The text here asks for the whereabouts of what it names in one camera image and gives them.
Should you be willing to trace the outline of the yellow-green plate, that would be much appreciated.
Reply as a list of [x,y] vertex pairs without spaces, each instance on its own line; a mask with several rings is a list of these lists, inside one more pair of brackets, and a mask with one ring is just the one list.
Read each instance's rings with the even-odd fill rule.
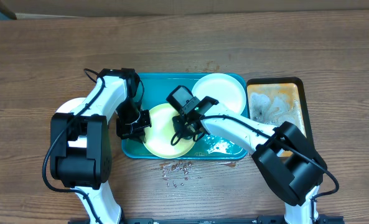
[[151,127],[144,129],[146,149],[153,155],[164,159],[173,159],[189,152],[195,142],[181,139],[175,146],[170,141],[175,134],[173,117],[178,112],[168,103],[157,105],[149,110]]

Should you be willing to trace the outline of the white plate with sauce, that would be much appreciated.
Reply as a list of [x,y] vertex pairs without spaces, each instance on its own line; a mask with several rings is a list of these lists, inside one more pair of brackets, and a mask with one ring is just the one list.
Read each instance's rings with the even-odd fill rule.
[[236,114],[242,114],[246,107],[245,89],[238,80],[225,73],[202,77],[193,86],[192,94],[200,100],[206,96],[214,98]]

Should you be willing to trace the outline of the white front plate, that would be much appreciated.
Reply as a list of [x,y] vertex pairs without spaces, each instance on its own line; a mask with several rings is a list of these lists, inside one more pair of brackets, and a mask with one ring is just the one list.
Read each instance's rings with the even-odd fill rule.
[[74,98],[65,102],[62,106],[57,109],[57,113],[70,113],[71,110],[75,109],[85,100],[85,98]]

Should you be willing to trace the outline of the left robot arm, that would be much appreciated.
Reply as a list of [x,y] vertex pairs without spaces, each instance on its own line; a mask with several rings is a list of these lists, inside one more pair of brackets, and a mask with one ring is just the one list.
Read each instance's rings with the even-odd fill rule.
[[64,103],[50,121],[50,147],[42,164],[44,184],[54,192],[74,193],[89,216],[87,223],[124,223],[122,208],[113,197],[108,179],[112,153],[108,126],[116,115],[120,139],[145,142],[151,126],[138,88],[144,85],[132,68],[86,68],[95,87],[86,98]]

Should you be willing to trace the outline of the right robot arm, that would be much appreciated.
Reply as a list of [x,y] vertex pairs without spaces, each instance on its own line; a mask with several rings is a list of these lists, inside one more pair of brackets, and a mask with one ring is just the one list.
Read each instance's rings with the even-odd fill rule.
[[179,85],[166,98],[174,117],[175,146],[183,138],[211,134],[247,150],[268,187],[286,207],[285,223],[342,223],[317,212],[317,199],[339,190],[339,182],[300,129],[290,122],[262,124],[236,114],[218,100],[202,100]]

